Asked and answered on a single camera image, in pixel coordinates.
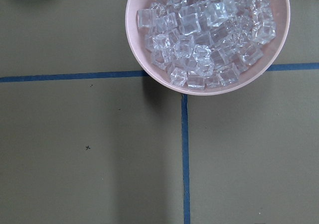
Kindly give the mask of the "clear ice cubes pile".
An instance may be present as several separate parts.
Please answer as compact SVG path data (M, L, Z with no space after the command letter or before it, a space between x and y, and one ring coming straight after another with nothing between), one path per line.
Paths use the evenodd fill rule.
M236 83L276 36L270 0L154 0L137 18L152 64L189 89Z

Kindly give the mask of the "pink bowl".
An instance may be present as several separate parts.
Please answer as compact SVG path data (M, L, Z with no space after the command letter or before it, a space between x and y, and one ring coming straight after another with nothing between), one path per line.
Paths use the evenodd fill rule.
M137 11L151 4L153 0L128 0L125 14L125 27L127 39L136 60L144 71L161 85L176 92L195 95L195 96L212 96L228 93L237 90L260 77L275 61L281 52L287 38L290 25L290 2L289 0L270 0L271 9L276 23L276 37L264 45L264 53L250 69L242 73L238 82L229 86L206 88L204 90L189 89L187 86L177 87L170 83L168 75L164 70L156 67L151 63L151 55L145 49L144 35L146 29L138 28Z

